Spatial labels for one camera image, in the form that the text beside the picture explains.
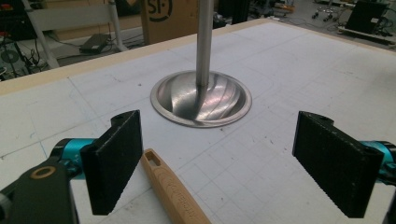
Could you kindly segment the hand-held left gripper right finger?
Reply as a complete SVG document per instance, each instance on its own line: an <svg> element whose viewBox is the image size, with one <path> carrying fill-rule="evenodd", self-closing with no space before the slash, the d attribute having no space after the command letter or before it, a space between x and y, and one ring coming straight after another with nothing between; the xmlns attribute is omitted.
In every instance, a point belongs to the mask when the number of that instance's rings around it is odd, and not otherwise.
<svg viewBox="0 0 396 224"><path fill-rule="evenodd" d="M375 183L396 187L396 146L358 141L324 116L298 114L292 155L349 218L363 218Z"/></svg>

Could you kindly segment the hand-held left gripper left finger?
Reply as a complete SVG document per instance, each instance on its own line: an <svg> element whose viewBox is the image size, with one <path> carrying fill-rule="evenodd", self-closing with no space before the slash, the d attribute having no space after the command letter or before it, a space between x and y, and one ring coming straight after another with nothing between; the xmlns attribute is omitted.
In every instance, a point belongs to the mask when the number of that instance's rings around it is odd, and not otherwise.
<svg viewBox="0 0 396 224"><path fill-rule="evenodd" d="M73 178L86 181L92 213L111 213L143 155L138 110L113 117L110 128L98 138L65 138L50 155Z"/></svg>

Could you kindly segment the wooden handle with slot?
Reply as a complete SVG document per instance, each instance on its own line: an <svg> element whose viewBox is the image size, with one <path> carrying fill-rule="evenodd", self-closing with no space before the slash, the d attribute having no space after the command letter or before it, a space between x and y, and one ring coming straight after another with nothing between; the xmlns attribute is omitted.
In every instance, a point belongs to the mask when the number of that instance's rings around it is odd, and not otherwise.
<svg viewBox="0 0 396 224"><path fill-rule="evenodd" d="M152 148L144 151L140 161L173 224L211 224L183 183Z"/></svg>

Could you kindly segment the steel stand with round base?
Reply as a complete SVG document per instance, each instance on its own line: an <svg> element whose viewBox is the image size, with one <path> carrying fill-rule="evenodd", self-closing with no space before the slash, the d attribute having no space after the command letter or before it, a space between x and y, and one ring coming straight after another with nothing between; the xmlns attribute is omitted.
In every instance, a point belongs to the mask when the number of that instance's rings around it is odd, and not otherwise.
<svg viewBox="0 0 396 224"><path fill-rule="evenodd" d="M164 118L192 128L236 122L252 106L248 88L234 77L210 69L214 0L199 0L196 68L164 77L150 93Z"/></svg>

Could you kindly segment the black power adapter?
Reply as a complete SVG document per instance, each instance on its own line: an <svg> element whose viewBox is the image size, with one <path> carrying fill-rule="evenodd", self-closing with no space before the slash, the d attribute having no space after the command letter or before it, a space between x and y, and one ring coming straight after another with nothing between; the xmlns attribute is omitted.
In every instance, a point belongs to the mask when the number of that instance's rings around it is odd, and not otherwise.
<svg viewBox="0 0 396 224"><path fill-rule="evenodd" d="M94 34L80 48L81 53L98 54L107 45L110 35Z"/></svg>

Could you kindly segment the black equipment case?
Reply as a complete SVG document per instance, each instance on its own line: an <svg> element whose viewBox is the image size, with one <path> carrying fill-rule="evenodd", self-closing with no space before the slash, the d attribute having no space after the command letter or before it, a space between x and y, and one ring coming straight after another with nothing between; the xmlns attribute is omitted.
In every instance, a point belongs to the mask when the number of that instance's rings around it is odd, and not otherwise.
<svg viewBox="0 0 396 224"><path fill-rule="evenodd" d="M346 23L348 30L373 34L379 26L388 4L359 0Z"/></svg>

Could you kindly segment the brown cardboard box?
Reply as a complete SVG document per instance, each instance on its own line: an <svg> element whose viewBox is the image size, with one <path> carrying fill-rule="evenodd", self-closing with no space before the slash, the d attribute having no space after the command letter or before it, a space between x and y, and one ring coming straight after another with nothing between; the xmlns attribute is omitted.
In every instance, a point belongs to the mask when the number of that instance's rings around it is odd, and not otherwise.
<svg viewBox="0 0 396 224"><path fill-rule="evenodd" d="M199 0L141 0L145 44L196 34L198 6Z"/></svg>

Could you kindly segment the white metal frame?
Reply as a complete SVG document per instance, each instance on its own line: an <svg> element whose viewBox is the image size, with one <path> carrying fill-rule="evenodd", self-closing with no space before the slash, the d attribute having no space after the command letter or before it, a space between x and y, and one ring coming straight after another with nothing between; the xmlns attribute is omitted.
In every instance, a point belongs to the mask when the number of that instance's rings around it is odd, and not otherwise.
<svg viewBox="0 0 396 224"><path fill-rule="evenodd" d="M33 9L28 0L21 1L44 50L45 59L50 69L58 68L59 64L44 37L45 31L111 23L114 27L117 49L119 51L127 50L121 40L115 0L107 0L106 3L101 5L44 9Z"/></svg>

